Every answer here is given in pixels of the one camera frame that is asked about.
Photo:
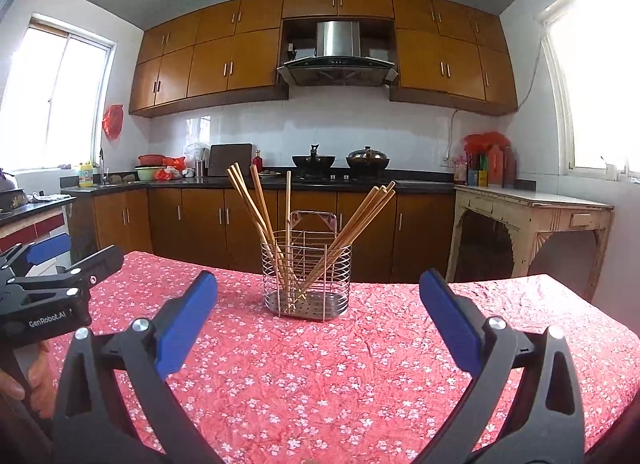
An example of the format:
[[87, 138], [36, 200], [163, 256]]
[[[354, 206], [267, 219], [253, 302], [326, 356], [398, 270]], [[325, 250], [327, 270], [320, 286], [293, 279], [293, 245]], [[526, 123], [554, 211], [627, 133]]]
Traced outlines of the person's left hand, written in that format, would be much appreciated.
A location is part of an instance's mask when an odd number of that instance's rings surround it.
[[[52, 418], [55, 407], [55, 386], [49, 363], [50, 347], [46, 341], [40, 341], [38, 356], [27, 371], [30, 387], [30, 407], [40, 418]], [[25, 399], [25, 389], [12, 376], [0, 371], [1, 392], [14, 400]]]

